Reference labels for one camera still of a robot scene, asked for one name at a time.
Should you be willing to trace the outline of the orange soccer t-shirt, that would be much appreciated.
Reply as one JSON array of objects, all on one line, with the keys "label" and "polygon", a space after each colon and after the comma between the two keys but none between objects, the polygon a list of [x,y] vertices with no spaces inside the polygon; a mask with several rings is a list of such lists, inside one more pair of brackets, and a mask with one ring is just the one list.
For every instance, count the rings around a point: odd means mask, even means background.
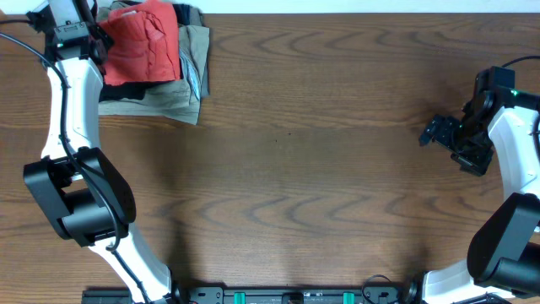
[{"label": "orange soccer t-shirt", "polygon": [[115,9],[98,25],[114,41],[103,64],[106,84],[181,78],[179,27],[172,4],[146,1]]}]

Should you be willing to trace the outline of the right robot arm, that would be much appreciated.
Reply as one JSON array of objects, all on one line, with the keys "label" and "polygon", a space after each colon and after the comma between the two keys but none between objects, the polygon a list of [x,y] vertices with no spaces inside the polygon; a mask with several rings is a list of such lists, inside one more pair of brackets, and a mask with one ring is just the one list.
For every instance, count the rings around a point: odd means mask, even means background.
[{"label": "right robot arm", "polygon": [[472,238],[466,259],[421,274],[405,303],[508,303],[539,294],[539,97],[492,67],[475,79],[461,119],[436,115],[419,136],[448,149],[462,171],[486,173],[496,157],[503,203]]}]

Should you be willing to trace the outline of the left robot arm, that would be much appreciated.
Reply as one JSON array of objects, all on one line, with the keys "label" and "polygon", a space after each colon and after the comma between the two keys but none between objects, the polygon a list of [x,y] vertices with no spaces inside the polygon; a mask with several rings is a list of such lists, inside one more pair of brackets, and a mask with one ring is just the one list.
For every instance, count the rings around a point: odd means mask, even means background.
[{"label": "left robot arm", "polygon": [[48,0],[27,13],[46,35],[39,57],[51,84],[51,122],[40,160],[24,183],[65,240],[100,255],[125,288],[91,288],[84,303],[186,303],[135,225],[132,189],[100,148],[98,103],[111,38],[85,1]]}]

